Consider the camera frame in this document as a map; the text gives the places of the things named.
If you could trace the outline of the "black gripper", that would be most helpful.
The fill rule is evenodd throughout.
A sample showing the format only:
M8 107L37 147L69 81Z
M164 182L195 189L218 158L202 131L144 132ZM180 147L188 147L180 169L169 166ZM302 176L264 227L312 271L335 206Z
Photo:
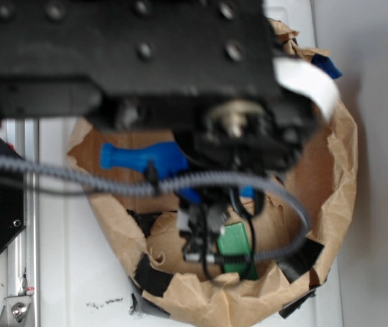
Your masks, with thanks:
M300 231L286 246L250 255L225 255L225 262L282 259L294 254L305 242L310 219L303 206L273 175L290 170L298 161L305 142L319 127L317 113L309 104L289 102L265 110L257 104L229 103L204 116L204 130L180 131L175 141L188 162L201 176L210 176L211 189L204 196L226 196L235 212L248 223L261 214L265 190L274 193L294 209L301 220Z

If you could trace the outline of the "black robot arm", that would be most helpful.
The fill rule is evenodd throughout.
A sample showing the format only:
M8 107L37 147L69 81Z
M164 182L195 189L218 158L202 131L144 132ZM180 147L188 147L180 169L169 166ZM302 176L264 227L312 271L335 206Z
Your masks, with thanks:
M102 131L173 133L188 166L146 181L92 178L92 190L133 197L175 193L190 206L189 261L252 262L298 250L308 214L271 182L299 158L320 123L313 97L284 81L287 55L262 1L0 1L0 123L81 116ZM0 157L0 170L70 173ZM285 247L215 254L224 208L241 188L274 193L301 225Z

